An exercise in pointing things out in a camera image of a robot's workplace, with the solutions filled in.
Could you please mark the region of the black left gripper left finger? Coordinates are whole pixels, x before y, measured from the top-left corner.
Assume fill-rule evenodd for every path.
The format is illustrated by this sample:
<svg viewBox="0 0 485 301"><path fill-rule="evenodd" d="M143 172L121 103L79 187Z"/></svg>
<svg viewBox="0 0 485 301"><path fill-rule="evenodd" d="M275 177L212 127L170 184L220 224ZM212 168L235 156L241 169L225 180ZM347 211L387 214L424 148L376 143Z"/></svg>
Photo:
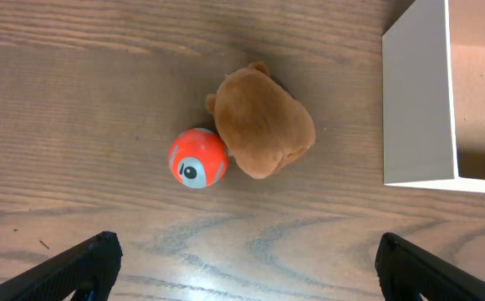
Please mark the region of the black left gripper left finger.
<svg viewBox="0 0 485 301"><path fill-rule="evenodd" d="M114 232L82 243L0 284L0 301L107 301L121 268Z"/></svg>

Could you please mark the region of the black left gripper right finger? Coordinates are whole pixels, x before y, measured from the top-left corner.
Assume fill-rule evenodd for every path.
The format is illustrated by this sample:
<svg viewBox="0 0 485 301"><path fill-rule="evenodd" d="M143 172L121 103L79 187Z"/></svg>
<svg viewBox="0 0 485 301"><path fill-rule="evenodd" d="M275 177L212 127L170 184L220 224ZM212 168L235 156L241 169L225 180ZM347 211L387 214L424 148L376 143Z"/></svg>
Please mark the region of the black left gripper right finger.
<svg viewBox="0 0 485 301"><path fill-rule="evenodd" d="M375 269L385 301L485 301L485 282L392 232L381 237Z"/></svg>

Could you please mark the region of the orange ball with eye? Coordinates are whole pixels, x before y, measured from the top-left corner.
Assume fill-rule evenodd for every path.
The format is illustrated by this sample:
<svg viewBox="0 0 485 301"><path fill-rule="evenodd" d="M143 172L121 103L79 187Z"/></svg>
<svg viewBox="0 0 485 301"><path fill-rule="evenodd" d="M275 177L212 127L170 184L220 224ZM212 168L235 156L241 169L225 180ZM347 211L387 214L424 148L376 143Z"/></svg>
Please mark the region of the orange ball with eye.
<svg viewBox="0 0 485 301"><path fill-rule="evenodd" d="M223 178L229 159L219 135L205 128L192 128L174 139L168 163L172 175L181 184L202 189Z"/></svg>

